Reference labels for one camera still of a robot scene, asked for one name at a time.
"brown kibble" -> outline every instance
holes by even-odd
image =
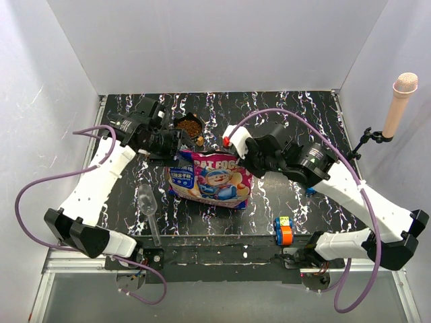
[[[176,127],[186,130],[190,138],[198,136],[202,131],[202,126],[194,120],[183,120]]]
[[[199,137],[199,138],[196,140],[196,145],[198,145],[198,146],[202,146],[202,145],[203,145],[203,137]]]

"clear plastic scoop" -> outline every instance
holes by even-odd
[[[157,201],[154,197],[153,190],[148,184],[142,184],[137,189],[137,200],[141,212],[148,217],[148,224],[150,225],[151,235],[153,236],[154,245],[161,246],[159,228],[156,221]]]

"black platform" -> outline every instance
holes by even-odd
[[[109,95],[102,123],[114,113],[136,108],[143,94]],[[222,133],[228,124],[236,124],[247,114],[264,108],[283,108],[299,114],[316,127],[344,154],[350,150],[341,117],[331,92],[246,92],[148,94],[168,107],[171,116],[196,113],[205,122],[205,148],[222,149]],[[303,144],[314,140],[310,131],[287,116],[272,114],[254,119],[248,125],[252,135],[265,134],[273,122],[288,125],[291,136]],[[321,194],[305,197],[304,190],[281,174],[268,173],[253,179],[246,210],[235,211],[183,200],[168,194],[164,169],[151,167],[143,157],[125,169],[103,208],[99,225],[126,234],[150,234],[147,222],[139,214],[137,187],[153,186],[158,200],[158,225],[161,234],[272,234],[276,217],[293,217],[295,233],[352,231],[364,224]]]

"cartoon character on bag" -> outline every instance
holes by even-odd
[[[232,172],[225,169],[207,170],[203,168],[197,179],[201,196],[215,200],[236,198],[236,185],[230,183]]]

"microphone stand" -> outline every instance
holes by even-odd
[[[389,141],[392,141],[393,137],[386,138],[382,135],[382,131],[374,131],[371,133],[371,127],[365,129],[364,134],[362,135],[361,139],[359,140],[358,145],[353,149],[353,151],[349,152],[347,154],[347,160],[359,160],[361,158],[361,154],[358,153],[359,148],[365,143],[367,143],[370,139],[376,141],[377,143],[388,143]]]

